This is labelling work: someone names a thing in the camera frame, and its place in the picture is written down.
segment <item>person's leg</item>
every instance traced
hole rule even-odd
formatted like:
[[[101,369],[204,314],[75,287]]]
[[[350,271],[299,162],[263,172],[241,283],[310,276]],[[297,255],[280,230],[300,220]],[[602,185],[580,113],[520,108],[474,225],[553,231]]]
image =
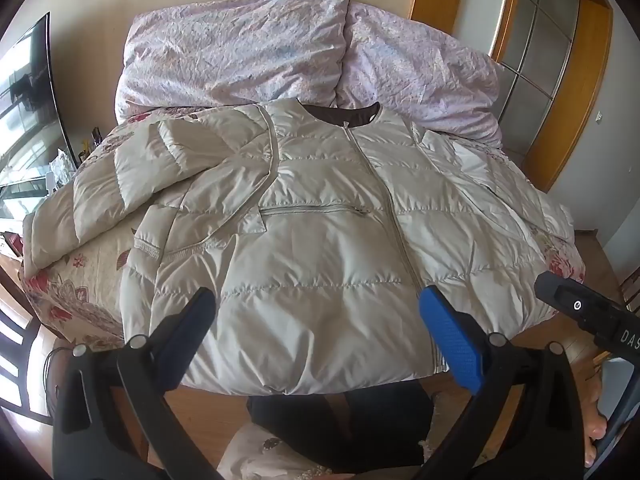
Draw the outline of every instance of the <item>person's leg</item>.
[[[360,470],[420,465],[433,403],[418,381],[384,384],[345,394]]]
[[[246,407],[254,424],[294,451],[334,472],[345,471],[349,444],[323,396],[249,397]]]

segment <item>jacket zipper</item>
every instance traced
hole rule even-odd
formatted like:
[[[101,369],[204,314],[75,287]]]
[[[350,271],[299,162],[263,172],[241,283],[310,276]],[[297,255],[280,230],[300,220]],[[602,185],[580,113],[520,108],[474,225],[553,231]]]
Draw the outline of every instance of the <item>jacket zipper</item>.
[[[414,266],[412,265],[409,255],[406,252],[406,247],[404,246],[404,240],[402,240],[402,231],[400,229],[400,226],[398,225],[398,219],[396,218],[396,213],[394,212],[394,204],[391,199],[391,193],[389,192],[389,188],[386,186],[385,181],[382,180],[382,178],[379,176],[375,168],[373,168],[369,159],[366,157],[360,145],[357,143],[355,137],[353,137],[353,134],[349,130],[349,123],[345,121],[342,129],[344,130],[344,133],[347,135],[347,138],[352,143],[353,147],[359,153],[360,158],[362,159],[365,166],[369,170],[369,173],[372,174],[372,176],[378,182],[378,187],[380,188],[380,191],[382,192],[382,195],[384,197],[385,212],[389,216],[389,218],[391,218],[392,231],[393,231],[394,238],[396,239],[396,245],[398,246],[400,259],[402,260],[402,263],[404,264],[406,271],[409,273],[409,276],[411,277],[412,282],[414,282],[416,295],[420,296],[420,293],[422,291],[422,282],[418,277],[418,273],[415,272]]]
[[[364,216],[370,213],[365,207],[352,206],[347,204],[333,205],[285,205],[275,207],[260,208],[262,216],[283,215],[288,213],[354,213]]]

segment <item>silver bolt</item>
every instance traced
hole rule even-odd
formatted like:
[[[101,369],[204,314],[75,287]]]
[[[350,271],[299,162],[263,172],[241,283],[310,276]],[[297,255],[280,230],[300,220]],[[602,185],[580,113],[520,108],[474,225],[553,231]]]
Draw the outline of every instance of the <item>silver bolt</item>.
[[[505,346],[507,344],[507,338],[498,332],[489,334],[489,343],[493,346]]]
[[[146,344],[146,335],[138,334],[129,339],[129,346],[134,349],[142,348]]]
[[[564,347],[556,341],[549,343],[549,350],[556,355],[562,355],[564,353]]]
[[[86,345],[81,344],[81,345],[75,346],[72,353],[75,357],[80,357],[81,355],[84,355],[85,352],[86,352]]]

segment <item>jacket pocket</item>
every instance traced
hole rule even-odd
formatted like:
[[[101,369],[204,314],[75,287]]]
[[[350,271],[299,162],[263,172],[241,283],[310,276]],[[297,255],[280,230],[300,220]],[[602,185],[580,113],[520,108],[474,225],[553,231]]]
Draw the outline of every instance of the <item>jacket pocket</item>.
[[[366,216],[371,211],[362,206],[354,206],[348,204],[329,204],[329,205],[284,205],[261,207],[260,215],[264,217],[295,213],[353,213],[359,216]]]

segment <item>floral bedspread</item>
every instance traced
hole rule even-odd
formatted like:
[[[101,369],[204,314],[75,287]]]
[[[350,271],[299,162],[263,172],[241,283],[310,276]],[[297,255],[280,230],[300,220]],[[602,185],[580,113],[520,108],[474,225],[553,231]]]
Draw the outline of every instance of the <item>floral bedspread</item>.
[[[139,123],[180,118],[203,109],[158,108],[130,118],[104,139],[82,163],[78,172],[129,139]],[[456,138],[456,141],[481,150],[513,171],[520,171],[501,150],[473,140]],[[84,342],[95,350],[117,348],[124,344],[118,307],[120,269],[127,261],[136,229],[145,212],[146,207],[140,207],[108,234],[94,238],[74,253],[41,270],[34,278],[23,281],[24,291],[44,324],[58,330],[69,341],[75,344]],[[585,267],[577,248],[532,224],[529,227],[548,268],[560,276],[582,282]],[[109,236],[109,244],[102,243],[102,236],[106,235]]]

